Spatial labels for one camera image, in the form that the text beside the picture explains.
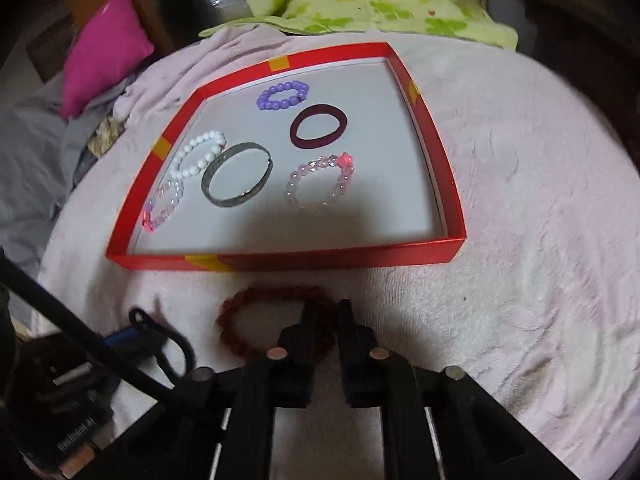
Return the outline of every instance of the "pink fleece blanket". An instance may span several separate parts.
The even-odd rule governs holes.
[[[103,254],[130,184],[197,86],[270,57],[325,44],[388,41],[430,108],[460,190],[468,240],[449,264],[327,272],[129,272]],[[460,364],[584,480],[606,480],[640,435],[640,179],[610,126],[558,76],[482,44],[402,34],[285,37],[221,30],[150,67],[116,106],[129,129],[62,211],[40,281],[92,328],[161,312],[199,365],[239,365],[220,345],[222,301],[252,284],[316,284],[348,297],[384,346],[415,365]],[[240,320],[275,342],[291,310]],[[50,327],[39,317],[39,332]],[[180,352],[169,348],[180,365]],[[149,372],[157,378],[155,368]],[[124,384],[122,431],[151,400]],[[349,410],[337,360],[309,410],[278,410],[272,478],[382,478],[373,410]]]

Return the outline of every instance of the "clear pink crystal bracelet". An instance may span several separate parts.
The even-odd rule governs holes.
[[[299,203],[296,198],[296,191],[298,190],[300,179],[309,173],[317,171],[319,168],[334,168],[335,166],[340,167],[340,176],[326,200],[309,204]],[[322,206],[328,206],[336,202],[341,195],[347,192],[347,186],[351,182],[351,175],[353,175],[354,171],[353,157],[347,152],[344,152],[340,156],[319,156],[316,160],[310,160],[308,164],[300,165],[297,170],[289,175],[290,180],[287,182],[287,190],[284,192],[284,198],[289,206],[299,207],[300,209],[318,209]]]
[[[175,188],[175,193],[171,198],[171,202],[162,208],[162,211],[157,218],[152,220],[151,212],[154,210],[156,200],[161,199],[172,187]],[[169,218],[169,215],[174,212],[175,207],[178,205],[178,202],[180,202],[182,192],[183,187],[180,180],[169,180],[158,186],[158,189],[156,189],[153,195],[145,202],[145,205],[142,206],[142,227],[146,232],[152,233],[158,229],[167,218]]]

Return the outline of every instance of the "white cardboard bottom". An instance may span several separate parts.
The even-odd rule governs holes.
[[[299,79],[308,98],[287,110],[259,110],[265,88]],[[276,94],[278,98],[293,91]],[[316,150],[302,150],[289,139],[289,127],[304,108],[331,104],[348,117],[345,133]],[[303,121],[298,135],[315,138],[333,131],[337,121],[315,116]],[[185,142],[209,130],[225,134],[227,147],[257,142],[271,153],[273,171],[257,196],[231,208],[212,205],[200,190],[202,174],[184,181],[184,195],[164,225],[153,233],[136,227],[132,254],[239,254],[327,250],[417,242],[444,235],[428,165],[411,114],[395,76],[384,59],[341,62],[263,79],[208,99],[185,128],[151,191],[168,179],[168,166]],[[185,167],[204,157],[201,146]],[[319,214],[291,209],[284,200],[289,174],[320,155],[353,156],[355,173],[347,193]],[[210,192],[217,198],[240,194],[260,179],[266,155],[251,150],[226,162],[214,176]],[[320,200],[336,182],[338,168],[302,178],[300,202]],[[162,208],[158,201],[152,217]]]

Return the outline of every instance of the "bracelet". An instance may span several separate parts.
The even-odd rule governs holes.
[[[281,101],[269,101],[269,97],[285,90],[297,90],[296,95],[282,99]],[[278,83],[276,86],[270,86],[267,90],[260,94],[255,102],[260,110],[286,110],[290,106],[295,106],[306,99],[306,93],[309,91],[309,85],[301,81],[291,81],[286,83]]]
[[[269,157],[269,163],[267,165],[266,171],[264,172],[264,175],[255,184],[255,186],[253,186],[251,189],[249,189],[248,191],[245,191],[244,193],[238,196],[235,196],[232,198],[225,198],[224,200],[220,200],[215,197],[212,197],[209,193],[209,185],[211,184],[211,179],[215,175],[216,171],[219,170],[220,166],[222,166],[232,156],[237,155],[240,152],[244,152],[245,150],[261,150],[267,154],[267,156]],[[204,196],[207,197],[207,200],[209,200],[209,202],[211,202],[213,205],[217,205],[219,207],[233,207],[236,205],[240,205],[246,202],[247,200],[253,198],[254,196],[256,196],[258,192],[267,183],[267,180],[269,179],[272,169],[273,169],[273,161],[271,160],[271,153],[269,153],[266,148],[264,148],[263,146],[255,142],[241,142],[240,144],[236,144],[235,146],[232,146],[228,150],[225,150],[224,152],[220,153],[220,155],[215,160],[213,160],[212,163],[210,163],[207,166],[207,169],[204,171],[204,174],[202,175],[200,189],[204,193]]]
[[[220,327],[220,341],[231,353],[243,359],[264,355],[264,351],[254,348],[244,341],[234,327],[234,317],[242,309],[252,303],[275,301],[312,301],[318,316],[318,333],[314,348],[314,362],[319,363],[335,346],[335,303],[327,298],[316,286],[290,286],[278,288],[248,288],[228,298],[220,308],[216,325]]]
[[[158,218],[152,220],[151,212],[154,210],[156,200],[162,198],[164,194],[172,187],[175,187],[175,193],[171,199],[171,202],[169,202],[162,209],[162,211],[158,215]],[[168,182],[165,182],[164,184],[158,186],[158,189],[156,189],[151,198],[145,202],[145,205],[142,206],[142,227],[146,232],[152,233],[153,231],[158,229],[166,221],[167,218],[169,218],[169,215],[174,212],[175,207],[178,205],[178,202],[180,202],[183,191],[184,189],[182,188],[182,182],[180,180],[169,180]]]
[[[203,144],[204,142],[208,142],[210,140],[214,141],[213,148],[209,153],[207,153],[204,158],[199,160],[194,166],[187,168],[186,170],[180,170],[180,165],[182,164],[182,160],[191,150],[196,148],[197,146]],[[222,132],[217,130],[213,130],[211,132],[207,132],[205,134],[197,136],[195,139],[191,139],[189,143],[184,147],[178,150],[178,152],[174,156],[174,160],[171,161],[169,166],[169,175],[174,180],[181,180],[185,178],[189,178],[192,176],[196,176],[200,173],[201,170],[207,167],[207,164],[213,161],[225,147],[226,140],[225,136]]]
[[[334,168],[335,166],[340,167],[340,176],[327,199],[322,202],[313,202],[306,205],[299,204],[296,198],[296,190],[298,189],[300,179],[309,173],[317,171],[318,168]],[[302,210],[318,209],[320,206],[328,206],[329,204],[337,202],[338,199],[347,192],[347,186],[351,182],[351,175],[354,171],[353,157],[347,152],[341,156],[319,156],[316,160],[309,161],[308,164],[300,165],[297,170],[289,175],[290,180],[287,182],[287,190],[284,192],[284,198],[288,205],[293,207],[298,206]]]
[[[306,118],[309,118],[313,115],[331,115],[338,119],[338,127],[335,131],[331,132],[324,137],[318,137],[317,139],[300,139],[298,137],[298,128],[302,121]],[[335,140],[338,140],[340,136],[344,133],[347,128],[347,116],[345,113],[331,105],[313,105],[309,108],[305,108],[302,110],[298,116],[293,119],[291,123],[291,128],[289,129],[289,137],[291,138],[291,142],[293,142],[294,146],[301,148],[302,150],[314,150],[316,148],[322,148],[328,144],[331,144]]]

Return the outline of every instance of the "silver bangle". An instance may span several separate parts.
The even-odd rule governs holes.
[[[264,175],[256,183],[255,186],[253,186],[248,191],[245,191],[241,195],[232,198],[225,198],[224,200],[220,200],[219,198],[211,196],[209,193],[209,186],[211,184],[211,179],[213,179],[213,176],[216,174],[216,171],[219,170],[220,166],[222,166],[232,156],[235,156],[240,152],[244,152],[245,150],[261,150],[262,152],[265,152],[267,154],[267,156],[269,157],[269,164],[267,166],[267,170],[264,172]],[[209,200],[209,202],[211,202],[213,205],[217,205],[219,207],[233,207],[243,204],[247,200],[250,200],[254,196],[256,196],[267,183],[272,169],[273,161],[271,160],[271,153],[269,153],[265,147],[261,146],[260,144],[256,144],[255,142],[241,142],[240,144],[236,144],[231,148],[227,148],[224,152],[220,153],[212,162],[209,163],[207,169],[204,170],[204,174],[202,175],[200,189],[204,193],[204,196],[207,197],[207,200]]]

